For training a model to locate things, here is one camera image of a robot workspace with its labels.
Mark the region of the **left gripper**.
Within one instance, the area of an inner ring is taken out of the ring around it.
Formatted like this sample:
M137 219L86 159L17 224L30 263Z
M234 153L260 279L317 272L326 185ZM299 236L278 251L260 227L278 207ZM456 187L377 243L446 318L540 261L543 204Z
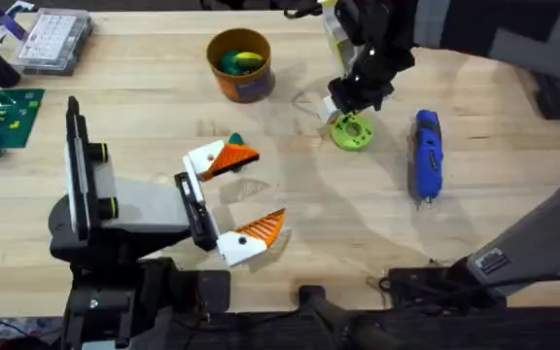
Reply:
M187 173L170 186L114 175L110 162L92 164L64 148L67 195L49 217L50 251L67 263L131 263L188 238L198 248L216 247L230 267L268 250L286 217L282 208L218 236L217 227L193 192L201 182L260 159L243 145L214 141L187 153Z

